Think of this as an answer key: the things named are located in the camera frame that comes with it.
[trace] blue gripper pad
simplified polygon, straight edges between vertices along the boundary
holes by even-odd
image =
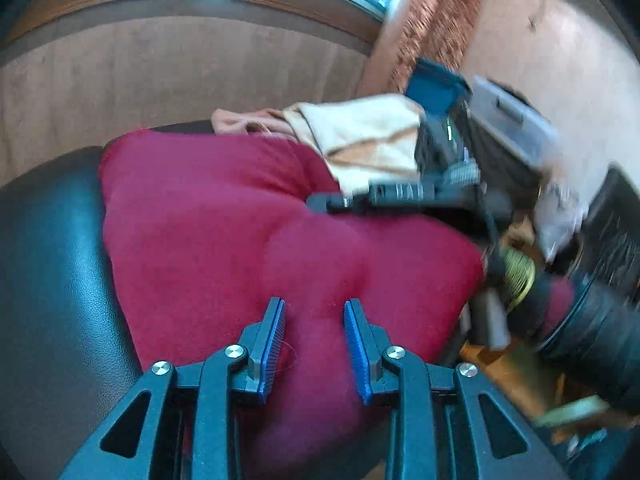
[[[377,394],[387,390],[383,379],[382,352],[390,344],[388,336],[383,329],[369,324],[359,300],[349,300],[344,305],[344,331],[356,388],[362,402],[370,404]]]
[[[257,393],[262,404],[267,402],[276,375],[278,356],[284,338],[285,312],[284,301],[280,298],[270,299],[250,353],[250,363],[254,369],[250,369],[249,374],[258,381]]]
[[[271,393],[285,329],[285,302],[271,298],[260,323],[246,326],[239,343],[249,351],[246,370],[232,379],[232,388],[264,404]]]

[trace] leather seat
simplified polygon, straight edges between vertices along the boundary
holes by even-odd
[[[56,478],[142,373],[102,244],[101,155],[0,189],[0,476]]]

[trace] red cushion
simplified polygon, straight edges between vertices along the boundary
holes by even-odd
[[[139,130],[108,148],[100,177],[104,241],[143,368],[204,360],[271,296],[287,302],[286,369],[244,432],[243,461],[261,478],[371,417],[347,353],[346,300],[430,361],[482,277],[476,247],[434,219],[309,211],[309,194],[338,185],[289,140]]]

